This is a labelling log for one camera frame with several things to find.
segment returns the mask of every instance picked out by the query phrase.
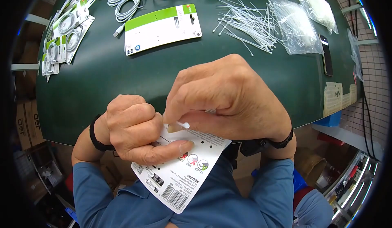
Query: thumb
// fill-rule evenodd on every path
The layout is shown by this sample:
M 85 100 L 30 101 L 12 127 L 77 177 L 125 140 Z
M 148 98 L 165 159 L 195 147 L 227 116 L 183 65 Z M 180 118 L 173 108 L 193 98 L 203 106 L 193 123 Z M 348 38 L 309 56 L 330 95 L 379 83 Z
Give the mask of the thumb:
M 141 165 L 161 164 L 177 157 L 181 157 L 184 153 L 189 152 L 194 147 L 194 142 L 187 140 L 176 140 L 167 145 L 145 145 L 135 147 L 129 152 L 130 159 Z
M 214 134 L 226 139 L 233 133 L 231 120 L 226 116 L 219 116 L 215 113 L 207 113 L 205 111 L 192 110 L 183 115 L 179 122 L 187 122 L 190 129 L 195 131 Z

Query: hand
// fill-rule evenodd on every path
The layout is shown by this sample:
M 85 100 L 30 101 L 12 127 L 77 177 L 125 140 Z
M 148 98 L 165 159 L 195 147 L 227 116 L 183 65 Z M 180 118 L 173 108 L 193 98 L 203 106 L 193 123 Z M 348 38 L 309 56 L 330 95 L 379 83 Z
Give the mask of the hand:
M 109 142 L 123 160 L 141 165 L 156 165 L 180 157 L 194 146 L 191 141 L 178 140 L 165 146 L 153 147 L 150 143 L 159 138 L 163 128 L 162 116 L 151 104 L 138 95 L 119 95 L 107 105 L 107 111 L 100 118 L 103 125 L 95 133 L 103 144 Z
M 237 54 L 178 73 L 164 113 L 164 123 L 171 124 L 172 132 L 179 130 L 173 124 L 176 121 L 226 139 L 271 138 L 281 142 L 291 131 L 285 108 Z

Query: black wristband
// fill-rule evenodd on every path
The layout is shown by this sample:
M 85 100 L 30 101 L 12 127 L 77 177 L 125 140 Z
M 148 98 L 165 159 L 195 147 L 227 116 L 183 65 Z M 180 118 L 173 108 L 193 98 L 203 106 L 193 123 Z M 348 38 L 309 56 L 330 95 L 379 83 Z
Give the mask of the black wristband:
M 104 145 L 101 142 L 99 142 L 96 137 L 95 137 L 95 133 L 94 133 L 94 124 L 95 121 L 101 116 L 101 114 L 98 114 L 91 122 L 90 124 L 90 139 L 92 144 L 95 146 L 95 148 L 97 150 L 100 150 L 102 152 L 104 151 L 115 151 L 115 147 L 113 145 Z

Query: blue shirt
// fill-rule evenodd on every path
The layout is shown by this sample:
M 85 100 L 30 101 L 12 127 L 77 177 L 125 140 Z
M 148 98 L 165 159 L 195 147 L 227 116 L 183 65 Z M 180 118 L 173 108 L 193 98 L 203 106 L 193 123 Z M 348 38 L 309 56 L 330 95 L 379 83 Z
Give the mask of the blue shirt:
M 291 227 L 293 221 L 293 169 L 289 159 L 262 167 L 248 198 L 233 180 L 231 164 L 220 157 L 199 191 L 181 214 L 161 203 L 140 182 L 113 193 L 101 171 L 90 163 L 73 168 L 74 198 L 79 225 L 86 227 L 179 228 Z
M 334 210 L 325 197 L 313 189 L 298 203 L 294 216 L 298 218 L 296 228 L 327 228 Z

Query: barcode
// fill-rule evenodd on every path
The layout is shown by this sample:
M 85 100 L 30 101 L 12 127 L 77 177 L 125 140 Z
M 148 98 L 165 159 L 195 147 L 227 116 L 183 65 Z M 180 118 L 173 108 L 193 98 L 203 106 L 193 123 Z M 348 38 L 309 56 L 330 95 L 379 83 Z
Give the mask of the barcode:
M 179 210 L 184 205 L 185 201 L 188 200 L 188 197 L 177 191 L 172 183 L 166 187 L 166 190 L 162 194 L 162 198 L 177 210 Z
M 133 162 L 133 166 L 135 167 L 135 168 L 137 168 L 136 169 L 136 172 L 140 175 L 141 174 L 141 172 L 143 172 L 143 166 L 142 165 L 139 165 L 139 164 L 137 164 L 137 163 L 135 163 L 135 162 Z

